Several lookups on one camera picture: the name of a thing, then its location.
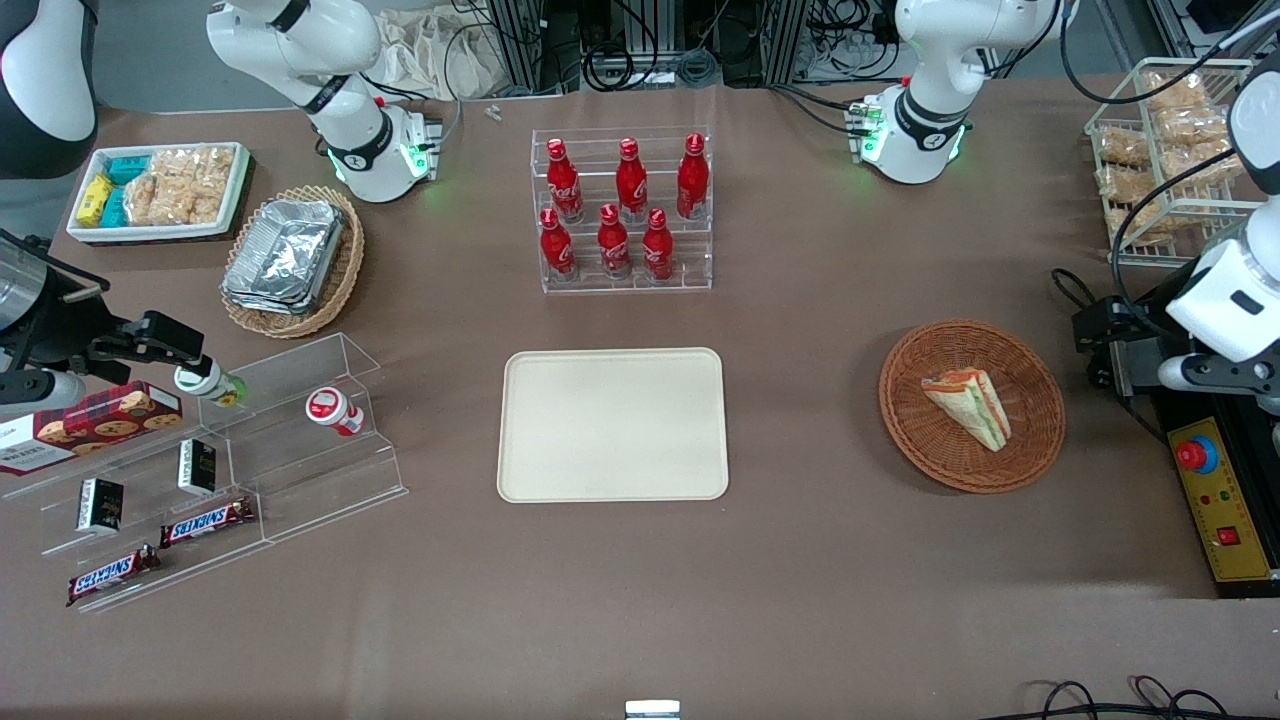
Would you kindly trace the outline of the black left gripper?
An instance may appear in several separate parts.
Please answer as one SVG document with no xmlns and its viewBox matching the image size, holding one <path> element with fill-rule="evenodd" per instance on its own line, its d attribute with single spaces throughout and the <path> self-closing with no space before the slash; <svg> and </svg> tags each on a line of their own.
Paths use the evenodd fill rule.
<svg viewBox="0 0 1280 720">
<path fill-rule="evenodd" d="M 1073 340 L 1075 348 L 1094 348 L 1085 366 L 1093 387 L 1123 398 L 1160 387 L 1162 336 L 1137 320 L 1120 299 L 1096 300 L 1074 313 Z"/>
</svg>

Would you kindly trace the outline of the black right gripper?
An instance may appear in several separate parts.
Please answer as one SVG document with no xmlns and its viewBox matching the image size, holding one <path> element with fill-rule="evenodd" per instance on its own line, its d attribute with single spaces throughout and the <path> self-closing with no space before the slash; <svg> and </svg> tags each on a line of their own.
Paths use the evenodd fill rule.
<svg viewBox="0 0 1280 720">
<path fill-rule="evenodd" d="M 115 375 L 119 365 L 114 361 L 206 365 L 202 354 L 177 352 L 202 351 L 204 333 L 160 311 L 145 311 L 120 324 L 102 300 L 109 283 L 96 275 L 88 284 L 78 282 L 78 270 L 50 258 L 40 237 L 4 232 L 1 255 L 1 343 L 8 370 Z M 116 328 L 133 345 L 93 346 Z"/>
</svg>

